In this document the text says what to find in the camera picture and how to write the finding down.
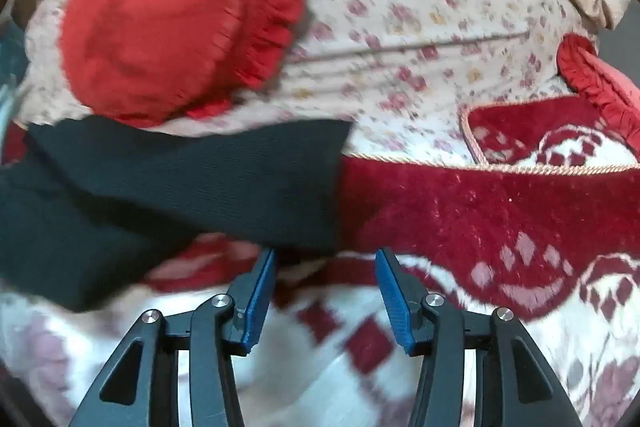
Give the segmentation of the red white plush blanket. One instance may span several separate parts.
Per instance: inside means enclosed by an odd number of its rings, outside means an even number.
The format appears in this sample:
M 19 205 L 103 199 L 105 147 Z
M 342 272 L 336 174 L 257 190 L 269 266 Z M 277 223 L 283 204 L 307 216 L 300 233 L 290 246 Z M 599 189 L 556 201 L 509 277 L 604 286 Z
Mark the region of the red white plush blanket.
M 250 426 L 402 426 L 421 363 L 397 346 L 373 251 L 450 303 L 511 308 L 586 426 L 639 394 L 639 109 L 575 95 L 465 109 L 473 169 L 366 162 L 348 251 L 281 273 L 234 361 Z

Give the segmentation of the floral beige quilt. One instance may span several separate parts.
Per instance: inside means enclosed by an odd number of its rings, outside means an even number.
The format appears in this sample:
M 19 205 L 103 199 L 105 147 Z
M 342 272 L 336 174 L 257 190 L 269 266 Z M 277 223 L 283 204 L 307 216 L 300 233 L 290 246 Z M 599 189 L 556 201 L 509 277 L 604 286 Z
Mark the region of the floral beige quilt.
M 307 1 L 309 22 L 272 89 L 163 132 L 352 118 L 352 153 L 465 164 L 460 110 L 564 93 L 555 60 L 562 38 L 596 33 L 570 0 Z

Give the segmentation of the small red ruffled pillow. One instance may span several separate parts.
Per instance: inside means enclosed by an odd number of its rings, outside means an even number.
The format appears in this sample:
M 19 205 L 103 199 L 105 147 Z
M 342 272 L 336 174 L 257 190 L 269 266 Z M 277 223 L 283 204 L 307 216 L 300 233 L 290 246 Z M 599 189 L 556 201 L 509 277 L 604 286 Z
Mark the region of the small red ruffled pillow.
M 563 37 L 556 64 L 566 83 L 600 112 L 605 124 L 639 157 L 639 88 L 598 57 L 589 39 L 577 34 Z

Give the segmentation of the black knit pants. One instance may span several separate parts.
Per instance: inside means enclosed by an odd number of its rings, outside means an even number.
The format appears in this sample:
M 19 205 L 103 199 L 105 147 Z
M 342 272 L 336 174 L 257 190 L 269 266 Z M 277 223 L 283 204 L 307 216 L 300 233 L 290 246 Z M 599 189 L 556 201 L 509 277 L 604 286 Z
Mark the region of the black knit pants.
M 201 138 L 91 116 L 32 126 L 1 170 L 1 278 L 74 312 L 101 306 L 198 236 L 335 246 L 344 120 Z

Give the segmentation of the red heart ruffled pillow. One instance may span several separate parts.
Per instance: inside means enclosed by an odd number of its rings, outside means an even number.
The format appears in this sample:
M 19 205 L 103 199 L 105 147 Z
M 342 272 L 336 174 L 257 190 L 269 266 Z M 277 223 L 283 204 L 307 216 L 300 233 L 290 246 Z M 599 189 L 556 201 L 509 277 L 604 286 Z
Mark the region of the red heart ruffled pillow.
M 306 0 L 67 0 L 70 92 L 136 127 L 205 118 L 277 76 Z

